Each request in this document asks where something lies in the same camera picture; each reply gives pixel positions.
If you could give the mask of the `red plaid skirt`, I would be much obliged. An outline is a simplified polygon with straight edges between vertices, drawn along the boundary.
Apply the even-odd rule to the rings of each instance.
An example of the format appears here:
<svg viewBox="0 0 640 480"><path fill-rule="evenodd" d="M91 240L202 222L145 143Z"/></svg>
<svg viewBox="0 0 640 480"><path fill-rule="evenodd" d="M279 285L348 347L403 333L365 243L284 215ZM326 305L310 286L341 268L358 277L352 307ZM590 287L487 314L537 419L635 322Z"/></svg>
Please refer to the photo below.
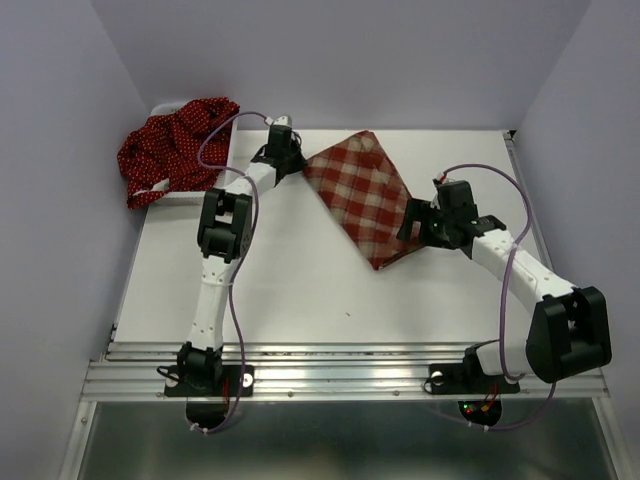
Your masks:
<svg viewBox="0 0 640 480"><path fill-rule="evenodd" d="M363 130L307 160L304 175L373 270L421 248L419 228L397 238L412 198L374 132Z"/></svg>

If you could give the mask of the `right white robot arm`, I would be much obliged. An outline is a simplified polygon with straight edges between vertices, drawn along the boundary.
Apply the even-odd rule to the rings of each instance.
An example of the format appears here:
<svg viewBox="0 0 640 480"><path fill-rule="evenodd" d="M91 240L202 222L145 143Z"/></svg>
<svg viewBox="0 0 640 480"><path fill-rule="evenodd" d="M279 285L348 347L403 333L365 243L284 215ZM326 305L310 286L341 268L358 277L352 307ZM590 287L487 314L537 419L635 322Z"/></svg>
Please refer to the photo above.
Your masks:
<svg viewBox="0 0 640 480"><path fill-rule="evenodd" d="M534 375L553 384L612 360L604 294L559 277L522 249L506 225L478 212L466 181L441 181L431 201L411 198L397 234L422 246L459 250L502 283L529 315L524 335L468 347L458 363L429 367L424 389L432 395L515 394L519 379Z"/></svg>

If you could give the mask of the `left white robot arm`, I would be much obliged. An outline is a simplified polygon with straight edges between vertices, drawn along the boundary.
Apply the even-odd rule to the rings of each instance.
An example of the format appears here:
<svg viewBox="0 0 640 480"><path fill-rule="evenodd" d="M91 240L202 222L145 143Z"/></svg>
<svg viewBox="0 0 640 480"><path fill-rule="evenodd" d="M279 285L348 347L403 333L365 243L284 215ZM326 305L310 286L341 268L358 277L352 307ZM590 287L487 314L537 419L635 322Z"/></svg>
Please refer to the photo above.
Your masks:
<svg viewBox="0 0 640 480"><path fill-rule="evenodd" d="M229 292L251 245L259 197L305 167L299 136L284 115L271 123L266 144L246 170L234 169L231 183L205 192L196 236L203 257L201 287L191 331L167 374L167 395L220 396L225 385L242 383L240 368L222 363Z"/></svg>

